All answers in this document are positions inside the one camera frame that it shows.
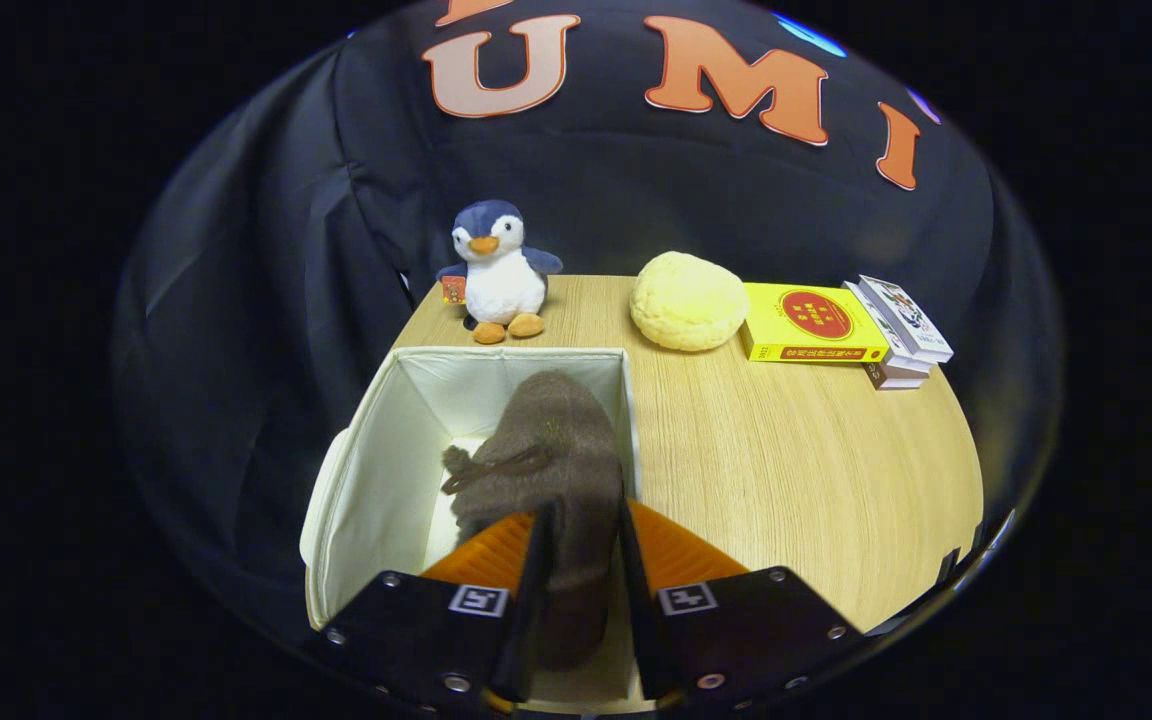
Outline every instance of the screw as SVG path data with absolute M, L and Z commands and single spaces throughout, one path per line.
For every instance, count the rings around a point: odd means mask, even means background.
M 470 692 L 470 687 L 471 687 L 470 682 L 468 682 L 468 680 L 465 679 L 462 679 L 462 676 L 460 675 L 445 676 L 444 684 L 447 685 L 447 689 L 449 689 L 449 691 L 453 691 L 454 694 Z
M 710 673 L 704 675 L 703 679 L 696 680 L 696 687 L 703 689 L 703 691 L 712 691 L 714 688 L 722 687 L 722 683 L 727 682 L 727 677 L 722 673 Z

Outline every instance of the white fabric storage box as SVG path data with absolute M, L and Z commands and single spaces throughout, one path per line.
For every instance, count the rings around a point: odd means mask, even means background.
M 306 609 L 323 629 L 384 570 L 420 574 L 456 547 L 444 450 L 469 452 L 495 432 L 518 384 L 562 370 L 593 392 L 621 447 L 626 494 L 639 497 L 641 467 L 623 348 L 404 347 L 385 357 L 351 424 L 328 449 L 301 532 Z M 535 680 L 535 705 L 616 710 L 639 692 L 620 579 L 607 637 L 586 666 Z

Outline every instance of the yellow bread bun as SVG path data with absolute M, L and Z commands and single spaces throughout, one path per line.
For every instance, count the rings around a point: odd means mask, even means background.
M 749 314 L 740 278 L 695 255 L 669 251 L 643 266 L 630 316 L 647 340 L 672 350 L 710 350 L 730 340 Z

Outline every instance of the brown drawstring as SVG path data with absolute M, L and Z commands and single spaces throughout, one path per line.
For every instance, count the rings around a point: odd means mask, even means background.
M 550 463 L 552 457 L 550 452 L 543 446 L 532 446 L 517 455 L 499 460 L 495 462 L 471 462 L 470 469 L 463 473 L 455 473 L 444 483 L 444 492 L 454 495 L 465 488 L 468 484 L 482 478 L 484 475 L 526 475 L 535 473 Z

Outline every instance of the penguin flipper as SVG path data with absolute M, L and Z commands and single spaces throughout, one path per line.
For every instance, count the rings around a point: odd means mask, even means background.
M 439 272 L 434 274 L 434 279 L 437 281 L 442 281 L 442 279 L 447 275 L 455 278 L 463 278 L 467 276 L 468 274 L 470 274 L 470 266 L 468 266 L 464 263 L 457 263 L 454 265 L 445 266 L 445 268 L 439 270 Z
M 536 270 L 541 275 L 556 275 L 563 272 L 563 262 L 559 260 L 556 255 L 523 245 L 522 256 L 526 259 L 526 265 L 531 265 L 531 270 Z

